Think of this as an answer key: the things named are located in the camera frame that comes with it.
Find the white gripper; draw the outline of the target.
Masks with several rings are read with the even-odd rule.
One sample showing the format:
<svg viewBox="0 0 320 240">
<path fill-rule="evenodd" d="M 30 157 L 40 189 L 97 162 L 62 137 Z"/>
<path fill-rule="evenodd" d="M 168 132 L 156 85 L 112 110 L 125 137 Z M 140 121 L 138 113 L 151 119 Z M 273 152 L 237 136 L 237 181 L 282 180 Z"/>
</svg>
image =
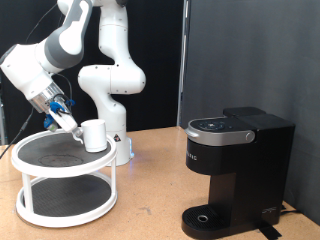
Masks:
<svg viewBox="0 0 320 240">
<path fill-rule="evenodd" d="M 71 113 L 61 104 L 57 102 L 51 102 L 49 113 L 65 132 L 71 132 L 74 139 L 81 138 L 83 134 L 82 129 L 78 127 Z"/>
</svg>

